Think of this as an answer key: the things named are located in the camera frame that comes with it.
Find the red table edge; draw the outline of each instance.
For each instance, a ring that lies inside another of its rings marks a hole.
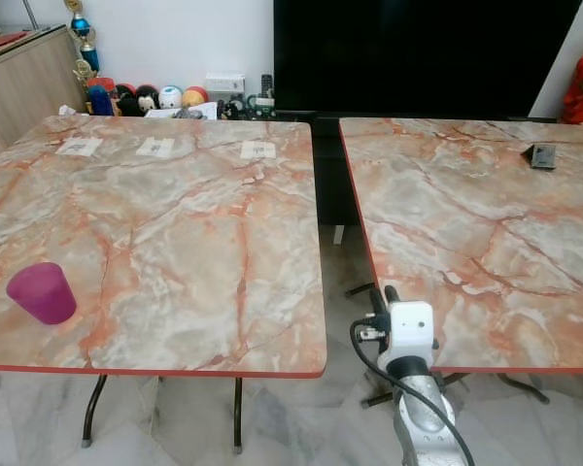
[[[371,245],[367,238],[367,231],[365,223],[362,218],[362,210],[360,208],[359,194],[357,193],[357,186],[354,183],[354,174],[352,173],[352,164],[350,156],[348,155],[348,148],[346,146],[346,138],[343,134],[343,127],[341,119],[339,119],[339,137],[343,145],[343,151],[346,155],[346,165],[348,166],[348,175],[350,175],[350,183],[354,192],[354,199],[357,203],[357,210],[359,211],[360,229],[362,230],[362,237],[365,241],[365,248],[369,252],[369,263],[371,264],[371,273],[373,275],[373,282],[379,283],[378,274],[376,274],[376,267],[371,259]],[[492,373],[492,374],[583,374],[583,367],[569,368],[569,367],[432,367],[432,371],[449,372],[454,374],[462,373]]]
[[[318,372],[232,372],[232,371],[180,371],[156,369],[104,369],[87,367],[35,367],[1,365],[0,371],[34,372],[42,374],[108,375],[108,376],[161,376],[161,377],[219,377],[229,379],[319,379],[326,365]]]

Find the wooden cabinet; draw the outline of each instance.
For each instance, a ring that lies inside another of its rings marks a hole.
[[[64,25],[0,52],[0,152],[61,105],[85,109],[76,58]]]

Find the white wall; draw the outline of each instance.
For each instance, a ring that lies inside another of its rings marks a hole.
[[[97,30],[103,74],[158,87],[202,84],[208,71],[247,76],[250,93],[274,67],[273,0],[83,0]],[[68,22],[62,0],[29,0],[40,23]],[[28,21],[20,0],[0,0],[0,24]],[[532,25],[540,29],[543,24]],[[532,117],[562,112],[574,65],[583,54],[583,4],[532,107]]]
[[[543,24],[536,27],[540,28],[540,37],[542,38],[544,36]],[[564,109],[562,100],[570,86],[574,66],[582,55],[583,3],[574,18],[574,23],[567,33],[566,40],[555,59],[546,82],[535,99],[530,117],[558,117],[562,114]]]

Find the cup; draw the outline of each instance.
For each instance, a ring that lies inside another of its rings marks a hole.
[[[76,300],[62,269],[51,262],[21,269],[9,280],[7,294],[47,324],[64,322],[76,311]]]

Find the white box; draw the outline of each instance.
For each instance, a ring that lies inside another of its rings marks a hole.
[[[205,90],[208,92],[244,92],[245,76],[242,73],[208,73]]]

